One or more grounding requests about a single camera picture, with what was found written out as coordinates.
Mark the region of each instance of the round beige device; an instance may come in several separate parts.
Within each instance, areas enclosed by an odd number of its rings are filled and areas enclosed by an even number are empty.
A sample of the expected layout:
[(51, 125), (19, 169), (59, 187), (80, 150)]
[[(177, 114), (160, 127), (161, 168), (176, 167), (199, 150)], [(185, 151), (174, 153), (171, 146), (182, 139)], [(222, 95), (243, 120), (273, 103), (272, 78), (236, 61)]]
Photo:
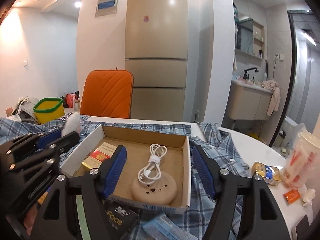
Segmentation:
[(177, 194), (177, 183), (168, 173), (162, 171), (161, 178), (153, 184), (144, 185), (136, 177), (131, 186), (135, 200), (155, 205), (170, 204)]

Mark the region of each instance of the plaid shirt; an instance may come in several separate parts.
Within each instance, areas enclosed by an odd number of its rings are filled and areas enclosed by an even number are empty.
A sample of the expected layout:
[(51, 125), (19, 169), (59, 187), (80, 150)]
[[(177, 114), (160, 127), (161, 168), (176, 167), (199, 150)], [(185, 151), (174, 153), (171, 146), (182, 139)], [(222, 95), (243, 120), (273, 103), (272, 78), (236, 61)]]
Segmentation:
[[(236, 175), (249, 177), (249, 174), (244, 168), (248, 166), (244, 163), (239, 153), (237, 152), (231, 135), (227, 132), (220, 131), (217, 124), (199, 123), (201, 131), (203, 132), (207, 142), (202, 141), (200, 138), (191, 135), (191, 126), (186, 124), (119, 124), (119, 123), (104, 123), (104, 122), (89, 122), (89, 116), (81, 116), (81, 133), (80, 142), (88, 136), (96, 127), (102, 125), (112, 125), (125, 128), (133, 128), (140, 130), (149, 130), (163, 133), (173, 133), (188, 135), (190, 140), (191, 151), (194, 145), (200, 145), (206, 154), (215, 159), (221, 168), (227, 168)], [(14, 122), (9, 119), (0, 118), (0, 144), (12, 140), (15, 137), (27, 133), (49, 132), (56, 128), (63, 126), (64, 122), (60, 119), (53, 120), (43, 125), (33, 125), (23, 122)], [(60, 164), (74, 150), (70, 149), (68, 153), (60, 156)], [(190, 208), (183, 214), (168, 214), (168, 217), (180, 228), (188, 231), (192, 235), (202, 239), (205, 230), (209, 224), (210, 218), (215, 207), (215, 201), (210, 199), (205, 193), (201, 184), (201, 180), (197, 170), (193, 166), (191, 160), (191, 202)], [(241, 212), (242, 212), (243, 197), (238, 196), (232, 228), (230, 231), (229, 239), (236, 239), (239, 230)], [(141, 224), (155, 217), (157, 213), (148, 212), (144, 210), (135, 210), (141, 217), (141, 222), (133, 229), (128, 237), (130, 240), (144, 240), (152, 239), (142, 229)]]

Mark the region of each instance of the screw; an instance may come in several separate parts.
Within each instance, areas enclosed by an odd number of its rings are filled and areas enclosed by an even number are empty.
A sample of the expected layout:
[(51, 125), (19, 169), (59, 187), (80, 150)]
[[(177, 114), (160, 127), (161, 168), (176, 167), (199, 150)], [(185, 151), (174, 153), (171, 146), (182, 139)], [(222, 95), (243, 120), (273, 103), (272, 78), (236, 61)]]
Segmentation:
[(66, 178), (66, 176), (65, 175), (59, 175), (58, 177), (57, 177), (57, 179), (58, 179), (58, 181), (63, 181), (64, 179)]
[(54, 159), (50, 159), (47, 161), (48, 164), (52, 164), (54, 162)]
[(228, 175), (228, 174), (229, 174), (229, 170), (227, 170), (227, 169), (221, 169), (221, 170), (220, 170), (220, 173), (221, 173), (222, 175)]
[(262, 177), (259, 174), (255, 174), (253, 176), (256, 180), (262, 180)]
[(97, 174), (98, 172), (99, 172), (99, 170), (96, 169), (96, 168), (90, 170), (90, 174), (91, 174), (91, 175), (95, 175), (95, 174)]

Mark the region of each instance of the refrigerator door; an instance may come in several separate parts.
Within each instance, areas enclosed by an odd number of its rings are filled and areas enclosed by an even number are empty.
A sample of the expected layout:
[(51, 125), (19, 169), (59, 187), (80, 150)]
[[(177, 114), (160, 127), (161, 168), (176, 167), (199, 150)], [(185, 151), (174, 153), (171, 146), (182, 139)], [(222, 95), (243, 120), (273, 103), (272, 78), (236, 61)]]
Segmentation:
[(184, 89), (133, 88), (131, 118), (182, 122)]
[(125, 69), (133, 74), (134, 87), (186, 87), (187, 61), (185, 60), (126, 60)]
[(128, 0), (125, 58), (188, 55), (187, 0)]

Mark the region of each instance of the white cable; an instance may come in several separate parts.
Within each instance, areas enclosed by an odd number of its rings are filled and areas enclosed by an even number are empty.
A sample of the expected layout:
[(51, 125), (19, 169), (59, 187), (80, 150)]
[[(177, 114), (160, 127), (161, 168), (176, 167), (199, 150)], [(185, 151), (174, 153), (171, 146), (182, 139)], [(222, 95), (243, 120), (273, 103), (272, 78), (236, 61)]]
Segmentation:
[[(161, 178), (160, 162), (163, 156), (167, 153), (167, 148), (159, 144), (152, 144), (150, 146), (150, 158), (148, 165), (142, 168), (138, 172), (138, 180), (144, 185), (151, 185), (156, 180)], [(156, 168), (156, 175), (154, 177), (149, 177), (151, 171)]]

